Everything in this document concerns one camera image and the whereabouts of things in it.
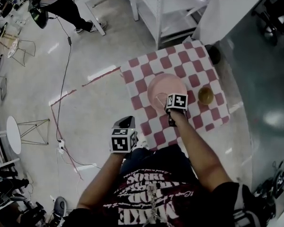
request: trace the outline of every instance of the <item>floor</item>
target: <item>floor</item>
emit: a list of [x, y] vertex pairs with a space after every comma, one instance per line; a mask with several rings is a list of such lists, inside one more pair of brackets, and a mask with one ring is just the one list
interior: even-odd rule
[[[101, 167], [109, 156], [109, 129], [118, 119], [134, 115], [134, 111], [119, 70], [92, 83], [89, 80], [107, 67], [118, 67], [131, 58], [154, 51], [155, 43], [143, 22], [134, 22], [128, 0], [106, 0], [93, 11], [108, 21], [106, 36], [86, 32], [77, 35], [72, 25], [61, 19], [71, 37], [72, 49], [63, 89], [66, 96], [61, 100], [58, 137], [61, 133], [76, 161]], [[48, 131], [49, 145], [23, 145], [21, 161], [16, 167], [33, 185], [28, 187], [33, 202], [40, 202], [49, 212], [53, 208], [52, 198], [60, 195], [72, 209], [99, 169], [78, 165], [81, 180], [69, 157], [57, 152], [55, 120], [59, 103], [55, 101], [59, 100], [70, 49], [67, 36], [57, 20], [50, 20], [42, 30], [29, 19], [20, 38], [35, 41], [36, 55], [26, 55], [26, 67], [5, 58], [0, 73], [8, 78], [8, 94], [0, 103], [0, 129], [6, 128], [9, 115], [18, 122], [50, 119], [48, 126], [40, 127], [43, 136]], [[27, 42], [21, 47], [32, 52]], [[233, 180], [240, 178], [251, 185], [251, 146], [243, 103], [229, 64], [222, 60], [217, 71], [231, 120], [202, 137], [218, 154]], [[36, 137], [37, 133], [32, 135], [32, 139]], [[10, 158], [17, 157], [6, 141], [4, 148]]]
[[284, 159], [284, 35], [272, 46], [260, 22], [248, 13], [221, 41], [248, 119], [253, 189], [273, 176], [273, 161]]

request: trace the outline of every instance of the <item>power strip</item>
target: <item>power strip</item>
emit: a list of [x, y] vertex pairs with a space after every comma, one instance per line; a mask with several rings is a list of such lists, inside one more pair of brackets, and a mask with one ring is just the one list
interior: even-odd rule
[[59, 146], [58, 146], [58, 151], [61, 155], [64, 152], [64, 146], [65, 146], [65, 141], [61, 139], [60, 142], [59, 142]]

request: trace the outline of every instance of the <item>pink bowl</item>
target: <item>pink bowl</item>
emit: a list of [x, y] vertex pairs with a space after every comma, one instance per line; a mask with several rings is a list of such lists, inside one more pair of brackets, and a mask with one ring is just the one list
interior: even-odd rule
[[173, 74], [159, 74], [149, 84], [147, 97], [151, 106], [160, 114], [165, 114], [167, 96], [172, 93], [187, 94], [182, 80]]

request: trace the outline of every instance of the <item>cable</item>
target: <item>cable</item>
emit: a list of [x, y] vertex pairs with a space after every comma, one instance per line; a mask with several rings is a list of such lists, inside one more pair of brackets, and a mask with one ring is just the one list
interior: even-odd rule
[[78, 161], [76, 161], [69, 153], [68, 153], [68, 151], [67, 150], [65, 150], [65, 149], [63, 149], [65, 152], [66, 152], [66, 154], [74, 161], [74, 162], [76, 162], [77, 164], [79, 164], [79, 165], [81, 165], [81, 166], [94, 166], [94, 167], [96, 167], [96, 168], [99, 168], [99, 169], [101, 169], [100, 167], [98, 167], [97, 165], [94, 165], [94, 164], [81, 164], [81, 163], [79, 163]]
[[61, 22], [60, 22], [60, 20], [59, 20], [59, 16], [57, 16], [57, 17], [56, 17], [56, 19], [58, 19], [58, 21], [59, 21], [59, 23], [60, 23], [60, 25], [61, 25], [62, 29], [63, 29], [63, 30], [64, 30], [64, 32], [66, 33], [65, 29], [63, 28], [63, 26], [62, 26], [62, 24], [61, 24]]
[[72, 163], [67, 163], [67, 162], [64, 160], [63, 155], [61, 155], [61, 158], [62, 158], [62, 160], [64, 161], [65, 164], [67, 164], [67, 165], [72, 165]]
[[59, 109], [58, 109], [58, 117], [57, 117], [57, 130], [56, 130], [56, 138], [57, 138], [57, 141], [60, 142], [58, 140], [58, 129], [59, 129], [59, 116], [60, 116], [60, 108], [61, 108], [61, 100], [62, 100], [62, 92], [63, 92], [63, 86], [64, 86], [64, 82], [65, 82], [65, 76], [66, 76], [66, 71], [67, 71], [67, 68], [68, 68], [68, 65], [69, 65], [69, 62], [70, 62], [70, 56], [71, 56], [71, 38], [68, 36], [67, 32], [65, 31], [65, 29], [63, 28], [60, 20], [58, 19], [62, 29], [64, 30], [64, 32], [66, 33], [67, 35], [67, 40], [68, 40], [68, 44], [70, 45], [70, 53], [68, 54], [68, 60], [67, 60], [67, 64], [66, 64], [66, 67], [65, 67], [65, 72], [64, 72], [64, 76], [63, 76], [63, 82], [62, 82], [62, 87], [61, 87], [61, 93], [60, 93], [60, 101], [59, 101]]
[[56, 162], [57, 162], [57, 170], [58, 170], [58, 190], [60, 195], [60, 178], [59, 178], [59, 164], [58, 164], [58, 157], [57, 157], [57, 149], [56, 149]]

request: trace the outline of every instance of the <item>pink and white checkered mat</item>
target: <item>pink and white checkered mat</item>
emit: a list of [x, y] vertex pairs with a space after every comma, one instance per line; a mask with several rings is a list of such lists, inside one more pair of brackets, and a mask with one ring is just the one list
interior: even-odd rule
[[[209, 131], [229, 121], [224, 92], [217, 72], [200, 41], [149, 53], [132, 59], [121, 67], [138, 122], [152, 150], [179, 142], [177, 128], [169, 127], [168, 116], [158, 113], [147, 97], [149, 83], [161, 73], [177, 75], [187, 87], [189, 123], [198, 131]], [[214, 100], [209, 105], [198, 101], [202, 87], [210, 87]]]

